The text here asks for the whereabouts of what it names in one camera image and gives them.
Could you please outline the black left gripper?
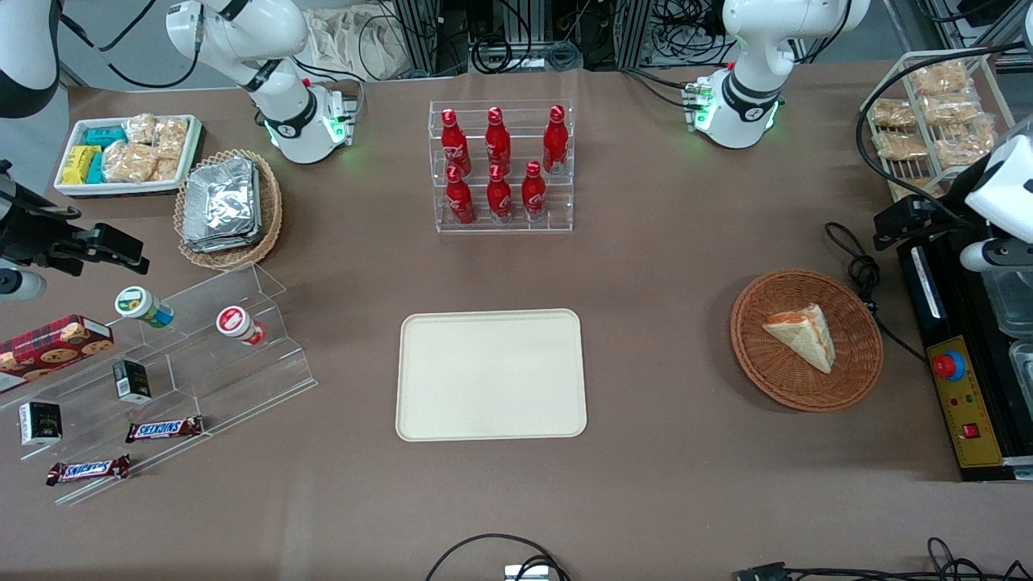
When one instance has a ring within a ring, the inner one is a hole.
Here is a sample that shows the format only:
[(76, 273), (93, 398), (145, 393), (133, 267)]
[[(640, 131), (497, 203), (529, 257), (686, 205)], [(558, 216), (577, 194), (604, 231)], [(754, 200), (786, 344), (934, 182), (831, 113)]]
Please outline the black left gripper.
[[(914, 228), (915, 220), (925, 220)], [(975, 222), (964, 213), (941, 207), (925, 196), (904, 196), (886, 212), (874, 216), (874, 248), (888, 249), (908, 239), (908, 248), (922, 246), (949, 232), (975, 231)]]

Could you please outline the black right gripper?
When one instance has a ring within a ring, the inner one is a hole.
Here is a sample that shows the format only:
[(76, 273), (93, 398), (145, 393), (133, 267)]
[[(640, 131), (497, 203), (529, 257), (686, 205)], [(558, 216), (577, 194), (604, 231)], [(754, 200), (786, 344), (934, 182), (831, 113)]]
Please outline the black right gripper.
[(12, 164), (1, 162), (2, 182), (2, 258), (15, 265), (37, 265), (71, 276), (82, 274), (84, 261), (107, 262), (139, 275), (150, 271), (150, 261), (144, 257), (143, 243), (109, 224), (94, 225), (94, 243), (84, 253), (66, 255), (67, 250), (82, 250), (75, 235), (82, 230), (71, 221), (82, 216), (73, 207), (59, 207), (30, 189), (23, 187), (10, 175)]

